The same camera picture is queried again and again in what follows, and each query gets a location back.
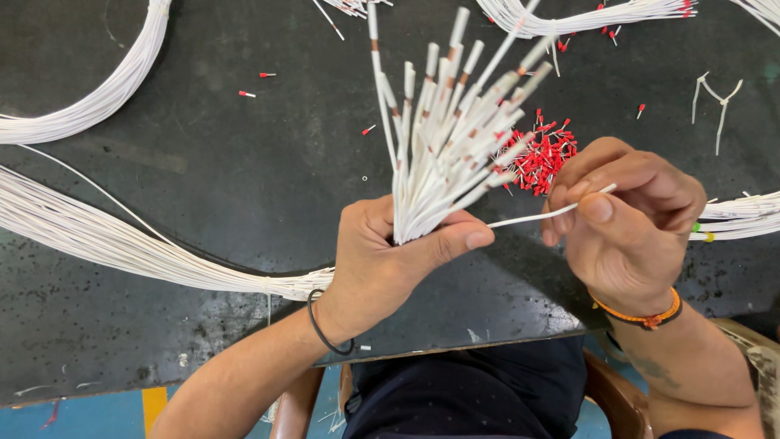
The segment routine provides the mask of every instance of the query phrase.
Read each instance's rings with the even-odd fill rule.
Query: person
[[[611,194],[598,191],[617,184]],[[541,224],[600,303],[624,316],[675,304],[688,234],[705,200],[701,184],[664,159],[610,137],[558,174]],[[390,316],[433,269],[489,245],[491,229],[465,211],[402,246],[389,244],[392,197],[346,207],[336,271],[312,307],[340,345]],[[739,349],[684,302],[646,330],[609,314],[614,337],[649,384],[653,434],[663,439],[763,437],[750,371]],[[577,337],[355,366],[345,438],[570,437],[583,399]],[[328,352],[306,309],[225,349],[176,392],[149,437],[243,437],[271,403]]]

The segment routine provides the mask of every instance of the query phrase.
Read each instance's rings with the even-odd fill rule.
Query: brown chair
[[[612,437],[652,439],[647,396],[587,349],[583,350],[583,354],[588,373],[585,395],[604,411]],[[316,368],[306,372],[282,395],[271,439],[305,439],[323,371],[324,368]],[[342,411],[351,393],[352,370],[349,365],[344,365],[339,380],[339,407]]]
[[[307,370],[279,397],[269,439],[305,439],[324,373],[324,367]]]
[[[583,349],[587,382],[585,395],[595,402],[609,422],[614,439],[653,439],[647,395],[609,364]]]

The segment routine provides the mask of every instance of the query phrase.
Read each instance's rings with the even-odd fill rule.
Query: black rubber band bracelet
[[[319,288],[316,289],[316,290],[312,290],[309,293],[309,300],[307,301],[307,306],[309,307],[309,318],[311,319],[311,326],[314,327],[314,332],[316,332],[317,335],[320,336],[320,340],[322,340],[322,342],[325,343],[325,346],[328,346],[328,349],[330,349],[331,351],[333,351],[333,352],[335,352],[335,353],[337,353],[339,355],[349,355],[349,354],[351,354],[352,350],[355,348],[355,339],[354,338],[349,340],[349,350],[347,350],[347,351],[340,351],[334,345],[332,345],[332,344],[330,344],[328,342],[328,339],[325,338],[324,335],[322,335],[322,331],[320,330],[320,327],[317,326],[317,322],[314,321],[314,313],[311,312],[311,298],[314,297],[314,293],[317,293],[317,292],[324,293],[325,291],[321,290]]]

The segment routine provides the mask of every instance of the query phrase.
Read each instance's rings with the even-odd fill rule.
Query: finger
[[[447,215],[447,217],[441,221],[441,224],[448,225],[464,222],[484,224],[484,221],[462,209]]]
[[[556,186],[547,199],[548,208],[554,212],[567,206],[566,192],[569,189],[564,184]],[[574,212],[569,211],[552,217],[552,226],[558,235],[567,234],[574,226]]]
[[[404,259],[413,260],[429,270],[495,240],[493,230],[483,223],[464,221],[442,227],[433,233],[395,248]]]
[[[657,229],[642,212],[614,195],[588,194],[576,211],[590,229],[637,266],[663,259],[681,244],[677,236]]]
[[[613,183],[618,191],[635,191],[651,199],[656,210],[674,212],[677,223],[668,224],[667,230],[689,227],[689,223],[683,223],[698,218],[706,202],[701,183],[658,155],[644,151],[630,152],[583,176],[566,193],[566,201],[578,202],[584,195]]]
[[[614,162],[632,151],[634,149],[624,141],[614,137],[600,137],[566,161],[555,177],[552,190],[559,185],[571,188],[592,170]]]
[[[545,201],[544,206],[541,208],[542,213],[549,213],[550,212],[550,206]],[[541,221],[540,225],[541,229],[541,241],[544,243],[544,245],[547,245],[548,247],[552,247],[561,240],[560,235],[558,235],[555,232],[555,229],[552,226],[552,218],[545,218]]]
[[[356,224],[364,224],[385,239],[392,235],[392,195],[385,195],[375,200],[362,200],[346,206],[342,210],[342,226],[349,227]]]

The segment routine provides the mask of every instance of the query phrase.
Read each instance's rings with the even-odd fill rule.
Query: bundle of white wires
[[[758,0],[741,1],[757,2]],[[517,21],[525,17],[523,28],[517,32],[517,37],[533,38],[601,29],[604,26],[644,20],[687,18],[696,15],[693,5],[697,4],[697,0],[631,0],[620,5],[608,6],[560,20],[538,18],[532,13],[531,8],[523,6],[520,0],[477,0],[477,3],[480,4],[488,17],[507,32],[514,31]]]
[[[770,234],[780,230],[780,191],[707,203],[690,234],[691,241],[720,241]]]
[[[405,98],[400,112],[387,76],[381,70],[376,8],[373,4],[368,5],[374,79],[393,168],[393,236],[396,244],[430,233],[450,213],[473,204],[492,187],[512,181],[516,177],[514,173],[496,173],[494,170],[507,166],[529,140],[517,142],[493,160],[496,152],[512,136],[511,127],[523,117],[520,105],[550,72],[550,64],[543,62],[522,87],[515,86],[544,54],[553,37],[539,41],[516,70],[505,73],[480,95],[489,76],[515,41],[519,21],[477,82],[463,94],[466,81],[484,47],[481,41],[474,44],[456,85],[463,55],[461,40],[468,17],[468,9],[460,8],[447,57],[437,59],[438,45],[428,45],[426,77],[413,114],[413,65],[406,62]],[[434,82],[437,64],[438,82]],[[392,111],[394,130],[390,127],[388,108]]]
[[[780,0],[731,0],[780,37]]]
[[[71,166],[21,146],[82,177],[159,239],[4,166],[0,166],[0,227],[87,261],[205,290],[269,293],[305,301],[311,290],[325,289],[333,279],[332,268],[297,277],[263,277],[202,259],[157,232]]]
[[[68,108],[39,117],[0,114],[0,144],[34,144],[72,136],[119,109],[149,73],[168,25],[171,0],[149,0],[144,28],[114,73],[95,91]]]

